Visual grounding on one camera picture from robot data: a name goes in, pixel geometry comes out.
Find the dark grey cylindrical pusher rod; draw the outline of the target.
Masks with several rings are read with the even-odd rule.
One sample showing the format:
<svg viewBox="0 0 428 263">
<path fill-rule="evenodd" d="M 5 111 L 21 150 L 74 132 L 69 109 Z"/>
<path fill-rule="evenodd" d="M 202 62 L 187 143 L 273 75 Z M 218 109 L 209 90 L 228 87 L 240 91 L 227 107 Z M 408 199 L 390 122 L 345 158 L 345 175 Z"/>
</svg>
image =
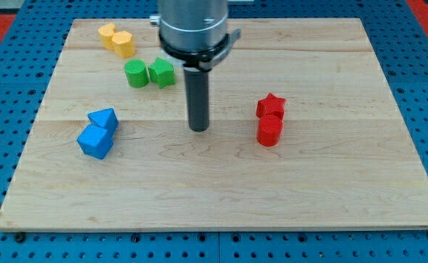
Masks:
<svg viewBox="0 0 428 263">
<path fill-rule="evenodd" d="M 189 128 L 194 132 L 203 132 L 210 123 L 209 73 L 190 68 L 185 68 L 183 73 Z"/>
</svg>

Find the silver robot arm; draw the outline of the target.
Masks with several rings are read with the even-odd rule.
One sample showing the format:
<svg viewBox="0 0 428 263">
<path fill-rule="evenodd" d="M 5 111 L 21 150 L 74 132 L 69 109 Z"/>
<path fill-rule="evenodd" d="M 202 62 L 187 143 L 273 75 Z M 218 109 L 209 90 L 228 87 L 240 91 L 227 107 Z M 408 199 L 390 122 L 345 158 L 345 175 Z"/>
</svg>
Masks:
<svg viewBox="0 0 428 263">
<path fill-rule="evenodd" d="M 227 31 L 227 0 L 159 0 L 150 24 L 158 27 L 161 49 L 183 68 L 188 126 L 203 132 L 210 125 L 209 73 L 241 36 Z"/>
</svg>

